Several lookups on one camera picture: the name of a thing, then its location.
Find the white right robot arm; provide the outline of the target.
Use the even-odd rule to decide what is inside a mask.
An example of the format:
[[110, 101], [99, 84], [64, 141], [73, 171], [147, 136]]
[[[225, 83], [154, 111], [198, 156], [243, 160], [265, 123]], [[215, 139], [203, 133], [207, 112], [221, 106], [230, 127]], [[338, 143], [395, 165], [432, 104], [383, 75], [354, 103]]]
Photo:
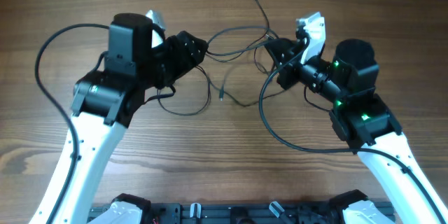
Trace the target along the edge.
[[332, 61], [321, 58], [314, 39], [269, 40], [266, 50], [276, 80], [287, 90], [302, 83], [332, 103], [332, 128], [370, 170], [404, 223], [446, 223], [447, 207], [415, 160], [403, 128], [375, 92], [379, 67], [370, 43], [355, 38], [340, 42]]

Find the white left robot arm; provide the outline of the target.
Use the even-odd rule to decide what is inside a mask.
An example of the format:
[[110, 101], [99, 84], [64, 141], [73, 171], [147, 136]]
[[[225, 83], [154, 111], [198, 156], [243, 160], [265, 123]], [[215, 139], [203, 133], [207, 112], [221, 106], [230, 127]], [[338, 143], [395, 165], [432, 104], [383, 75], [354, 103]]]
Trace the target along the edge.
[[204, 60], [209, 47], [181, 31], [166, 37], [156, 15], [120, 13], [108, 29], [108, 48], [73, 89], [71, 114], [43, 89], [66, 121], [64, 147], [32, 223], [86, 223], [112, 152], [150, 88], [172, 88]]

